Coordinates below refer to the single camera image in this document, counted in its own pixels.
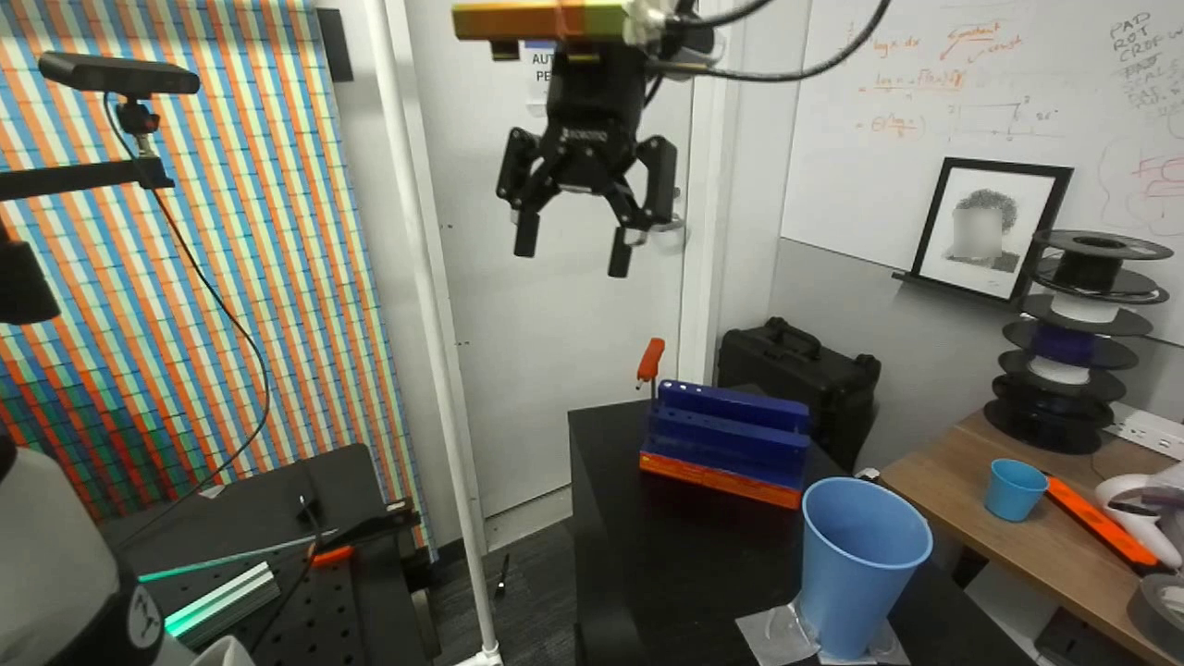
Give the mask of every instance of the metal pole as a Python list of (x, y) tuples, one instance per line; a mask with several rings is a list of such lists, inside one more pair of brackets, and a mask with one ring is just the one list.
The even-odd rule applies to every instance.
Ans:
[(481, 542), (481, 499), (477, 488), (465, 479), (464, 456), (470, 451), (470, 419), (464, 399), (458, 355), (456, 355), (456, 327), (450, 327), (450, 301), (449, 301), (449, 271), (443, 271), (443, 241), (435, 225), (435, 208), (416, 208), (416, 158), (406, 143), (403, 107), (398, 107), (398, 76), (395, 76), (395, 47), (387, 34), (386, 0), (367, 0), (367, 24), (375, 45), (375, 71), (380, 92), (386, 132), (395, 158), (395, 208), (411, 244), (416, 261), (416, 296), (423, 303), (429, 368), (440, 404), (440, 433), (449, 456), (449, 476), (458, 514), (458, 534), (465, 542), (465, 568), (475, 588), (475, 609), (481, 626), (481, 651), (465, 658), (465, 666), (498, 666), (498, 643), (493, 634), (493, 606), (486, 583), (486, 542)]

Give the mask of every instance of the tabletop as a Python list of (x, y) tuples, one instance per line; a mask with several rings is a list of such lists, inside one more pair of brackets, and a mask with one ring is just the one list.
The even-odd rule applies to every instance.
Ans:
[[(647, 404), (575, 412), (578, 640), (588, 661), (739, 661), (735, 616), (799, 588), (799, 510), (636, 470)], [(819, 449), (808, 479), (841, 472)], [(939, 558), (892, 609), (913, 666), (1030, 661)]]
[(1147, 661), (1174, 661), (1130, 623), (1130, 599), (1138, 583), (1101, 539), (1058, 510), (1052, 499), (1030, 521), (1000, 521), (984, 508), (992, 460), (1024, 460), (1048, 472), (1064, 476), (1082, 491), (1115, 472), (1154, 472), (1174, 460), (1107, 439), (1096, 456), (1058, 456), (1030, 449), (1000, 433), (979, 415), (948, 429), (935, 444), (902, 456), (885, 470), (885, 484), (919, 504), (934, 521), (950, 530), (966, 547), (992, 563), (1019, 568), (1036, 588), (1052, 593), (1082, 623), (1096, 626)]
[[(213, 491), (182, 499), (179, 508), (157, 508), (134, 516), (120, 516), (104, 526), (110, 551), (134, 568), (170, 568), (182, 563), (203, 563), (234, 551), (269, 547), (280, 539), (308, 535), (301, 526), (296, 495), (318, 491), (323, 499), (323, 530), (348, 530), (364, 516), (386, 510), (371, 449), (350, 444), (318, 460), (305, 460), (296, 467), (280, 467), (236, 484), (221, 484)], [(301, 572), (301, 551), (268, 555), (286, 583), (286, 577)], [(187, 593), (208, 593), (218, 582), (192, 582)], [(174, 583), (159, 588), (159, 606), (168, 609), (174, 599)], [(268, 609), (239, 623), (239, 640), (253, 643), (255, 626), (261, 626)], [(387, 535), (360, 539), (360, 558), (348, 568), (323, 568), (305, 583), (301, 602), (286, 602), (286, 615), (274, 623), (261, 651), (292, 651), (301, 640), (301, 658), (287, 661), (424, 661), (424, 647), (418, 635), (418, 616), (411, 606), (411, 593), (398, 568), (398, 542)]]

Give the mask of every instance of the whiteboard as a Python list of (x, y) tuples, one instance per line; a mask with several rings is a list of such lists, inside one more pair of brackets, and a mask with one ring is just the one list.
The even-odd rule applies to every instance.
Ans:
[[(814, 0), (808, 64), (869, 14), (873, 0)], [(1136, 271), (1184, 301), (1184, 3), (894, 0), (799, 92), (779, 233), (902, 271), (948, 155), (1072, 167), (1056, 225), (1178, 246)], [(1184, 343), (1184, 303), (1143, 313)]]

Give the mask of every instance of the black table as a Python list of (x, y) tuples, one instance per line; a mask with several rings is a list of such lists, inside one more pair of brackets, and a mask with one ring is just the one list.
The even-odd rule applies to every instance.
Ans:
[[(581, 661), (750, 661), (735, 616), (794, 595), (804, 521), (794, 510), (645, 476), (645, 435), (647, 404), (569, 415)], [(836, 472), (814, 449), (808, 479)], [(913, 666), (1030, 661), (939, 558), (919, 568), (892, 626)]]
[[(239, 484), (226, 484), (213, 499), (195, 495), (182, 508), (168, 508), (168, 521), (159, 521), (159, 510), (144, 510), (104, 526), (104, 534), (110, 551), (123, 555), (137, 572), (203, 563), (308, 535), (311, 526), (301, 526), (296, 516), (296, 495), (308, 488), (314, 488), (323, 499), (323, 530), (348, 530), (386, 510), (371, 451), (350, 444), (274, 472), (247, 476)], [(274, 634), (261, 640), (268, 661), (424, 666), (429, 658), (418, 635), (398, 555), (403, 547), (395, 539), (371, 535), (360, 539), (355, 565), (311, 572), (301, 595), (286, 602), (286, 615), (276, 615)], [(287, 582), (301, 572), (301, 547), (269, 555), (269, 563), (287, 588)], [(170, 595), (182, 593), (192, 599), (218, 583), (212, 577), (234, 577), (247, 565), (253, 563), (179, 577), (182, 588), (159, 583), (159, 606), (174, 609), (182, 599)], [(269, 606), (244, 623), (236, 635), (253, 643), (268, 615)]]

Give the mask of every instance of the orange handle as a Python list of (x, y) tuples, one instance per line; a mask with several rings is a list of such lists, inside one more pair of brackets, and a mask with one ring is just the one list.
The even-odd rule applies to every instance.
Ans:
[(663, 338), (650, 338), (650, 343), (645, 347), (645, 355), (639, 355), (639, 362), (636, 362), (636, 384), (657, 382), (663, 355), (667, 355), (667, 340), (663, 340)]
[(1154, 568), (1157, 555), (1147, 551), (1115, 514), (1107, 514), (1091, 495), (1077, 491), (1062, 476), (1048, 476), (1048, 495), (1087, 526), (1101, 542), (1109, 542), (1125, 563)]

